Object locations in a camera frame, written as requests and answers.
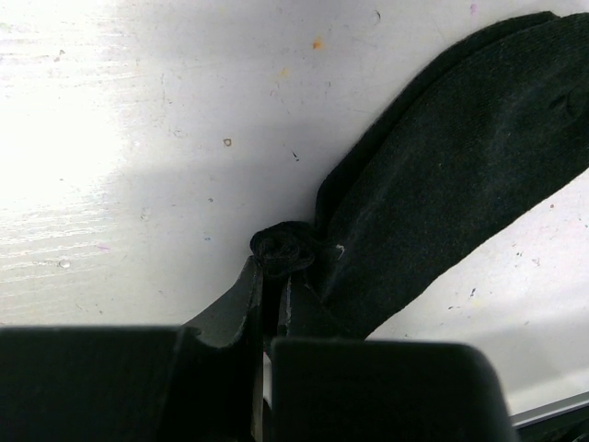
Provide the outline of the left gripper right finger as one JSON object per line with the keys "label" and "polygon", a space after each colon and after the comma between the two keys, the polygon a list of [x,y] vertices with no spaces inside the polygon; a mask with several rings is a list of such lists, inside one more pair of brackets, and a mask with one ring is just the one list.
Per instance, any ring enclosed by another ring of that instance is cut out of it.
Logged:
{"label": "left gripper right finger", "polygon": [[276,441],[516,441],[486,356],[460,343],[298,335],[320,309],[292,276],[272,342]]}

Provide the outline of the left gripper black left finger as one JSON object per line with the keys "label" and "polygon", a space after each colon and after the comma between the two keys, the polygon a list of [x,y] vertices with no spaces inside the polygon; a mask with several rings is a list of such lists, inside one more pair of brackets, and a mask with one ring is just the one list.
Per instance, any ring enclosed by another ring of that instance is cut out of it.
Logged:
{"label": "left gripper black left finger", "polygon": [[4,327],[5,441],[259,441],[262,272],[181,326]]}

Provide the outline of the plain black sock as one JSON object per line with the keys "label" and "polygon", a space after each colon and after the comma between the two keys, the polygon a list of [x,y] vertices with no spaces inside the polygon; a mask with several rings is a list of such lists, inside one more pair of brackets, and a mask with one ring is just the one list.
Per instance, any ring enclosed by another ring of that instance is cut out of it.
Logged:
{"label": "plain black sock", "polygon": [[481,29],[439,54],[323,180],[313,223],[256,233],[267,336],[285,288],[307,333],[364,338],[588,167],[588,16]]}

